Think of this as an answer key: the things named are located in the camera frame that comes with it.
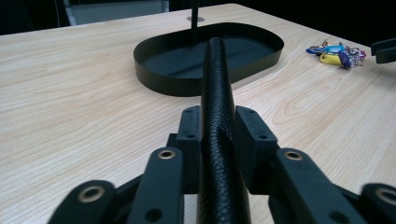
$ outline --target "light wood tabletop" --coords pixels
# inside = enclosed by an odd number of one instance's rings
[[[116,187],[144,172],[150,153],[176,133],[200,97],[143,86],[134,48],[190,29],[190,10],[0,36],[0,223],[46,223],[77,185]],[[307,153],[330,180],[360,193],[396,186],[396,63],[370,48],[235,4],[202,7],[199,26],[241,22],[285,42],[279,62],[235,82],[236,105],[256,110],[281,147]],[[305,50],[324,40],[363,49],[346,70]],[[252,223],[273,223],[266,196],[249,196]],[[196,195],[185,197],[195,223]]]

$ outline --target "dark background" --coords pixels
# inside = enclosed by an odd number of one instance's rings
[[[0,0],[0,35],[68,26],[63,0]],[[132,0],[70,0],[73,4],[93,4]],[[322,32],[370,46],[396,37],[396,7],[390,0],[329,1],[300,0],[201,0],[200,6],[236,3],[294,21]],[[191,0],[170,0],[171,11],[191,8]]]

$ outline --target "wood grain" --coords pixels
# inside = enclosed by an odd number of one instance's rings
[[[136,78],[134,47],[190,28],[190,10],[0,36],[0,223],[46,223],[75,186],[140,175],[151,151],[200,97],[171,97]],[[242,22],[285,42],[277,65],[233,84],[236,105],[256,110],[282,147],[312,157],[332,182],[396,186],[396,63],[370,49],[238,5],[200,8],[205,21]],[[325,39],[364,49],[364,66],[320,63],[305,49]],[[251,196],[253,223],[273,223],[266,196]],[[186,223],[196,196],[186,196]]]

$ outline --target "oval black tray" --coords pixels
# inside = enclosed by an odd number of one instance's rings
[[[134,49],[139,81],[166,95],[201,95],[205,46],[212,37],[224,41],[232,83],[275,65],[284,47],[274,33],[235,22],[198,27],[195,43],[191,43],[191,30],[158,35]]]

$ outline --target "carbon fiber tube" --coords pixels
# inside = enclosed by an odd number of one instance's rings
[[[248,192],[233,150],[234,104],[225,46],[220,38],[205,50],[201,98],[203,141],[198,223],[251,223]]]

